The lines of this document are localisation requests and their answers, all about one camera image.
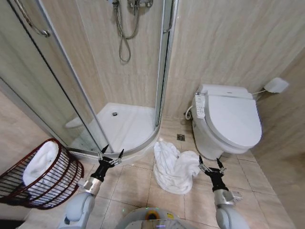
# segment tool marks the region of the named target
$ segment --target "shower enclosure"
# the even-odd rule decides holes
[[[138,23],[128,44],[107,0],[0,3],[0,89],[78,155],[132,156],[158,135],[178,1],[119,3],[123,33]]]

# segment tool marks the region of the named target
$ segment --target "cable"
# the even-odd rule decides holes
[[[121,3],[120,0],[118,0],[116,3],[113,4],[114,5],[114,9],[116,12],[116,25],[117,25],[117,29],[120,35],[120,46],[119,46],[119,58],[121,61],[128,63],[130,58],[131,58],[131,51],[130,51],[130,47],[128,44],[129,39],[133,38],[136,35],[137,29],[138,29],[138,24],[139,24],[139,5],[136,4],[135,7],[135,11],[137,12],[137,20],[136,20],[136,25],[134,27],[134,31],[130,36],[126,36],[124,31],[123,31],[123,17],[122,17],[122,10],[121,10]],[[128,50],[128,58],[127,59],[123,59],[122,58],[122,43],[123,41],[126,44],[127,50]]]
[[[190,112],[190,109],[191,109],[192,107],[193,107],[193,106],[190,106],[189,109],[187,109],[186,112],[185,112],[185,119],[186,119],[186,120],[190,120],[191,117],[192,117],[192,116],[191,116],[191,112]]]
[[[255,93],[252,93],[252,94],[259,94],[259,93],[262,93],[262,92],[266,92],[266,90],[262,90],[260,92],[255,92]]]

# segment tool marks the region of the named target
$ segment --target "towel on floor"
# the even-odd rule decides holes
[[[200,169],[199,156],[193,151],[180,153],[172,144],[164,141],[154,145],[156,164],[153,172],[157,183],[164,190],[174,194],[185,194],[193,185],[193,176]]]

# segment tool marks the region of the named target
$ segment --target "beige tile floor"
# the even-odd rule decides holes
[[[177,134],[185,135],[185,142],[177,141]],[[197,152],[189,121],[164,117],[159,139],[172,142],[181,151]],[[221,161],[227,168],[225,184],[244,197],[237,203],[236,209],[251,229],[295,228],[251,152],[238,156],[225,154]],[[205,160],[205,163],[217,166],[215,161]],[[212,184],[205,174],[194,177],[193,188],[189,193],[176,195],[158,186],[153,175],[153,165],[152,151],[132,165],[110,169],[96,198],[87,228],[113,229],[129,212],[146,206],[171,211],[199,229],[218,228]],[[84,166],[85,177],[96,168],[92,164],[84,163]],[[33,209],[20,228],[57,228],[65,205],[47,211]]]

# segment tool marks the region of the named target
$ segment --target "toilet lid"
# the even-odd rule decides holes
[[[261,122],[253,99],[209,95],[204,111],[211,130],[232,146],[251,148],[261,139]]]

